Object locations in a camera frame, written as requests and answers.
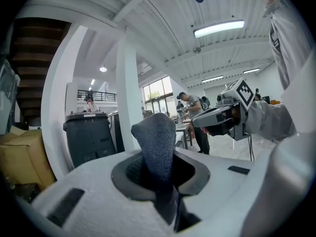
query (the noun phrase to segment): window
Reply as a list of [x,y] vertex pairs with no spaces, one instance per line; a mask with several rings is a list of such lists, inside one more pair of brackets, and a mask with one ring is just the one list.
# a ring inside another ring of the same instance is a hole
[[172,92],[170,77],[165,77],[164,79],[162,79],[162,84],[163,84],[163,89],[164,89],[165,94]]
[[170,77],[165,77],[143,87],[146,110],[153,113],[169,112],[177,115],[175,101],[173,99]]
[[150,88],[151,99],[155,99],[156,97],[164,95],[164,91],[163,91],[162,81],[161,80],[150,84],[149,88]]
[[145,101],[150,100],[150,91],[149,91],[149,85],[144,87],[144,98]]
[[153,105],[151,103],[146,104],[146,111],[152,111],[154,113]]

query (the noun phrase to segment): cardboard box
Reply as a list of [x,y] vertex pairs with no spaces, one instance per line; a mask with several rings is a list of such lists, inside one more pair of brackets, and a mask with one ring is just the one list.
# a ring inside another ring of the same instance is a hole
[[41,130],[7,135],[0,145],[0,168],[15,184],[37,183],[41,190],[55,182]]

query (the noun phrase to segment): white ceiling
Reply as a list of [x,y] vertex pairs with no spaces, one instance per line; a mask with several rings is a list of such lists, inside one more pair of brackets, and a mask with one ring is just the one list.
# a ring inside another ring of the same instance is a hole
[[99,91],[99,89],[106,83],[103,80],[95,79],[94,84],[91,85],[91,81],[93,78],[80,78],[74,77],[73,82],[76,82],[78,85],[78,89],[80,90],[89,90],[91,87],[93,91]]
[[[125,26],[137,36],[139,45],[150,52],[138,52],[138,72],[144,62],[151,70],[139,76],[140,84],[169,75],[182,85],[202,87],[203,79],[242,75],[250,68],[266,68],[274,61],[268,42],[270,18],[263,18],[263,0],[31,0],[57,3],[104,21],[118,29]],[[243,29],[211,34],[196,39],[194,29],[243,19]],[[107,32],[89,30],[80,47],[75,76],[115,80],[117,40]],[[195,47],[201,48],[194,54]],[[100,66],[107,72],[101,73]]]

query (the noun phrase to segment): black trash bin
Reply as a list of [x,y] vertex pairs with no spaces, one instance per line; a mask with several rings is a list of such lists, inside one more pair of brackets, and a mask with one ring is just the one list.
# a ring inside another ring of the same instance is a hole
[[78,113],[66,116],[63,127],[74,167],[116,154],[105,113]]

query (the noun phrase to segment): railing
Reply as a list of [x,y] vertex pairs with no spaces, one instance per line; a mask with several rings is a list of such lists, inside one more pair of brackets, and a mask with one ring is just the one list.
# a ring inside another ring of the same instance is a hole
[[85,101],[88,95],[92,95],[94,101],[118,101],[118,96],[116,94],[91,90],[78,90],[77,100]]

